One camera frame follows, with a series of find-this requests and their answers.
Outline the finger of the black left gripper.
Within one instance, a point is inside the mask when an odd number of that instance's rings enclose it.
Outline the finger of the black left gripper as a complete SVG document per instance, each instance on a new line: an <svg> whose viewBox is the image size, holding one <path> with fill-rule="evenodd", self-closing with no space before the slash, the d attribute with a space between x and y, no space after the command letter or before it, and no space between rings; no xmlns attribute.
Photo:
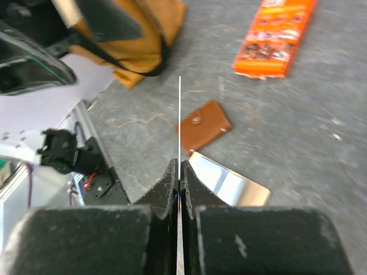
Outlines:
<svg viewBox="0 0 367 275"><path fill-rule="evenodd" d="M1 21L1 95L77 82L73 70L38 42Z"/></svg>
<svg viewBox="0 0 367 275"><path fill-rule="evenodd" d="M110 0L76 0L93 42L137 40L143 37L139 23Z"/></svg>

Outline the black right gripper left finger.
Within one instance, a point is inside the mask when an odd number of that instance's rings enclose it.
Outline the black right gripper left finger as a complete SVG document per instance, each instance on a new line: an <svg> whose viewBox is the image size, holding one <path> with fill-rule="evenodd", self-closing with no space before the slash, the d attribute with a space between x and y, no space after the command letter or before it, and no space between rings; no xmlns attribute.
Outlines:
<svg viewBox="0 0 367 275"><path fill-rule="evenodd" d="M16 224L2 274L175 274L178 162L132 205L37 207Z"/></svg>

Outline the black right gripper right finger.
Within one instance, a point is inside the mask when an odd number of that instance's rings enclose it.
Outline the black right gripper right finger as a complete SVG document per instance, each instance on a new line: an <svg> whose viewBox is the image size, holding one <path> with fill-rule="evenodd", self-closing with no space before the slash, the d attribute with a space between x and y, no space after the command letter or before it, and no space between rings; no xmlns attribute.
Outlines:
<svg viewBox="0 0 367 275"><path fill-rule="evenodd" d="M186 274L352 274L338 232L310 207L224 203L181 163Z"/></svg>

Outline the silver white credit card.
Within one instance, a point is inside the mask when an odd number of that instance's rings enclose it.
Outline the silver white credit card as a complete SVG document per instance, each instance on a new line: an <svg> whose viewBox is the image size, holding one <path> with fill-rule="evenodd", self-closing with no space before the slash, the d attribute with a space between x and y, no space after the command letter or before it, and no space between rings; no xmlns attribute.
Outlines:
<svg viewBox="0 0 367 275"><path fill-rule="evenodd" d="M180 197L180 182L181 182L181 92L182 92L182 79L179 76L178 79L178 236L177 236L177 274L181 274L179 266L181 264L181 250L180 245L182 242L182 228L181 228L181 197Z"/></svg>

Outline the beige card holder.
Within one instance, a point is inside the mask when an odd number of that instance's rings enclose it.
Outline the beige card holder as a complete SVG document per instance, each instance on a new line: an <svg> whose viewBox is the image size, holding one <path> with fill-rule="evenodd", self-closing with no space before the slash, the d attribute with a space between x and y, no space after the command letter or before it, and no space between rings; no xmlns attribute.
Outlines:
<svg viewBox="0 0 367 275"><path fill-rule="evenodd" d="M265 206L271 191L233 170L198 153L189 162L199 180L222 201L231 206Z"/></svg>

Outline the brown leather card wallet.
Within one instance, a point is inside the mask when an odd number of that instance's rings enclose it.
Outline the brown leather card wallet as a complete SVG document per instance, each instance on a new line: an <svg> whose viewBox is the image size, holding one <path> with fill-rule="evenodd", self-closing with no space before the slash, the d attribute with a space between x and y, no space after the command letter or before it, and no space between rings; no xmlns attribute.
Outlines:
<svg viewBox="0 0 367 275"><path fill-rule="evenodd" d="M231 129L221 105L211 99L181 121L181 146L190 156Z"/></svg>

